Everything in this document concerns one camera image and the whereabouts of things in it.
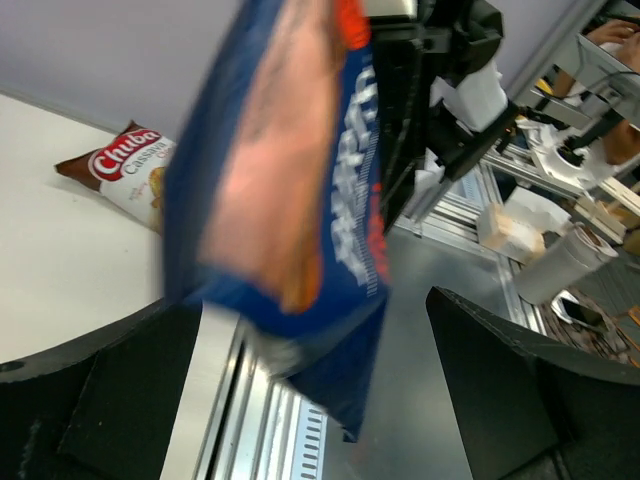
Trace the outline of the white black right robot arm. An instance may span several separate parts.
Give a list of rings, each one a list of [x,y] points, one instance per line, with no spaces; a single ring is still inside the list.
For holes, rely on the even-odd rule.
[[[519,113],[494,56],[501,12],[487,1],[367,1],[379,88],[381,214],[427,216]]]

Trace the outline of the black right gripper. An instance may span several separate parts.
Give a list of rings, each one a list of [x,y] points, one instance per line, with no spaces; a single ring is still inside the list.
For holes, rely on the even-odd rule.
[[[378,81],[381,214],[424,218],[505,131],[494,57],[503,15],[487,1],[370,1]]]

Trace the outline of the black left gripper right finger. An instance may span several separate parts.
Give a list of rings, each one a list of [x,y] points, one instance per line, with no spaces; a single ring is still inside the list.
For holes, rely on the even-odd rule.
[[[426,310],[474,478],[638,478],[637,368],[441,287]]]

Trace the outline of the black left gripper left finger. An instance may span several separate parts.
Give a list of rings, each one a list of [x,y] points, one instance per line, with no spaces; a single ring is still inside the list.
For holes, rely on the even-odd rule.
[[[201,312],[156,302],[3,363],[2,478],[159,478]]]

